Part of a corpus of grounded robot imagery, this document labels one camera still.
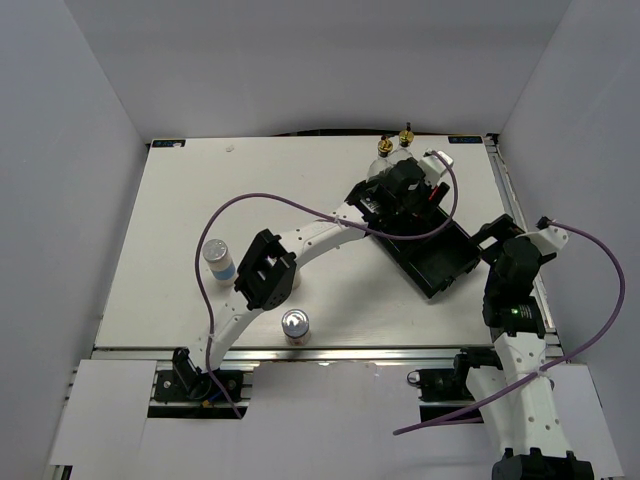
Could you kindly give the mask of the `clear glass oil bottle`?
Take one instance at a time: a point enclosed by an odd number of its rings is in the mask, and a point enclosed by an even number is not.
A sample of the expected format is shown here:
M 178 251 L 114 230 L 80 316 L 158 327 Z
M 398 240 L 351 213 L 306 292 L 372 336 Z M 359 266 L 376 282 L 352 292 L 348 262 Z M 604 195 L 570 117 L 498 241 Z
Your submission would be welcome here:
M 377 144 L 377 157 L 369 166 L 367 180 L 378 177 L 391 168 L 392 164 L 389 157 L 393 151 L 393 142 L 387 135 L 382 135 Z

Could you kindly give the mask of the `silver-capped white shaker bottle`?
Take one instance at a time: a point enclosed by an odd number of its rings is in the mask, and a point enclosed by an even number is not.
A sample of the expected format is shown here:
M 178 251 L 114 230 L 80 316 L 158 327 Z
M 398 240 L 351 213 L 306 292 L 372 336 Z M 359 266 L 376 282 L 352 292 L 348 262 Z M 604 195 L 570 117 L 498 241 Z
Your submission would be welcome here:
M 296 290 L 302 282 L 302 275 L 301 275 L 301 271 L 297 270 L 294 274 L 294 278 L 293 278 L 293 282 L 292 282 L 292 289 Z

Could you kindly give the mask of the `silver-lid small jar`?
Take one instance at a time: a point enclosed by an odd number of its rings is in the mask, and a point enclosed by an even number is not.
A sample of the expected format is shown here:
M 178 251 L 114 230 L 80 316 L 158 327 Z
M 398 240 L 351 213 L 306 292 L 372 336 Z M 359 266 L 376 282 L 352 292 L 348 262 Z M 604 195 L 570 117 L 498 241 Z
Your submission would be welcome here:
M 304 346 L 310 338 L 308 315 L 301 309 L 285 312 L 281 319 L 281 327 L 286 341 L 292 346 Z

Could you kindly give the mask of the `blue-label white shaker bottle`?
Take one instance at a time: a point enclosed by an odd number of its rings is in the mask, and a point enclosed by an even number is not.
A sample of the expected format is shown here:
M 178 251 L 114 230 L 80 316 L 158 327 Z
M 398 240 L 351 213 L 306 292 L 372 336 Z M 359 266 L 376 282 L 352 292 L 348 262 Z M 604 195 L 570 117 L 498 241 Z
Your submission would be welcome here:
M 236 278 L 236 267 L 227 244 L 220 239 L 206 241 L 201 251 L 216 282 L 221 286 L 230 286 Z

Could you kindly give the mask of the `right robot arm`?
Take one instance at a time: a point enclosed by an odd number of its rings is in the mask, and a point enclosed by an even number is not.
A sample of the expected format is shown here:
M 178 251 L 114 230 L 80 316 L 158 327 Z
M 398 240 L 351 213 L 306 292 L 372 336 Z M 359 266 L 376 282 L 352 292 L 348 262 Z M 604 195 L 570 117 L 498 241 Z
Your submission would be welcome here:
M 507 214 L 481 227 L 477 244 L 489 266 L 482 315 L 493 342 L 481 362 L 451 374 L 453 390 L 482 402 L 480 413 L 498 450 L 494 479 L 592 479 L 563 431 L 553 383 L 543 371 L 546 327 L 532 291 L 540 268 L 567 243 L 564 232 L 527 233 Z

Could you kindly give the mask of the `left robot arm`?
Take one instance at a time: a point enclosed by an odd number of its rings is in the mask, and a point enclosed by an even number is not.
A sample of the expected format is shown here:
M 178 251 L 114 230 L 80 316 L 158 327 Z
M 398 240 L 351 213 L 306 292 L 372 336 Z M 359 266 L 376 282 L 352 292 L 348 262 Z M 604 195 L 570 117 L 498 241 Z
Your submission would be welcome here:
M 177 387 L 188 398 L 199 399 L 211 387 L 211 374 L 248 326 L 261 314 L 282 305 L 290 296 L 297 273 L 312 260 L 365 236 L 393 241 L 422 241 L 445 230 L 453 221 L 446 214 L 436 227 L 418 234 L 392 234 L 387 222 L 402 215 L 421 217 L 437 203 L 444 175 L 452 175 L 453 161 L 441 151 L 429 150 L 420 159 L 406 157 L 357 184 L 351 195 L 330 214 L 266 192 L 236 196 L 211 216 L 216 221 L 232 205 L 245 200 L 279 202 L 314 216 L 314 221 L 289 232 L 256 234 L 236 269 L 232 291 L 222 307 L 204 302 L 208 328 L 189 349 L 194 364 L 177 376 Z

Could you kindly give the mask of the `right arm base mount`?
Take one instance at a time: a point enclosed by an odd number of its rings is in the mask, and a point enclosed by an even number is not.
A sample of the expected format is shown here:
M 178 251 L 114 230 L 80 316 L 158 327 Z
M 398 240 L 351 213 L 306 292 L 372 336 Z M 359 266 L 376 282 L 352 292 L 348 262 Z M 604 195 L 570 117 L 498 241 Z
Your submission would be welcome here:
M 502 369 L 497 353 L 488 347 L 463 348 L 449 368 L 418 369 L 409 372 L 407 383 L 419 390 L 420 418 L 428 421 L 474 402 L 466 387 L 472 368 L 482 366 Z

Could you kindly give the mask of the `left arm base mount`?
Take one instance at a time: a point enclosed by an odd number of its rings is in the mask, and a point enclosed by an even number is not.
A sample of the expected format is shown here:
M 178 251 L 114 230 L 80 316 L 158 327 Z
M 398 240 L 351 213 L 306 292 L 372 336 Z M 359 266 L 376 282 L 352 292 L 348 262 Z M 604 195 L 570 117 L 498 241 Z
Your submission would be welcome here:
M 248 410 L 252 371 L 248 367 L 213 371 L 195 366 L 186 349 L 156 367 L 147 417 L 151 419 L 239 420 Z

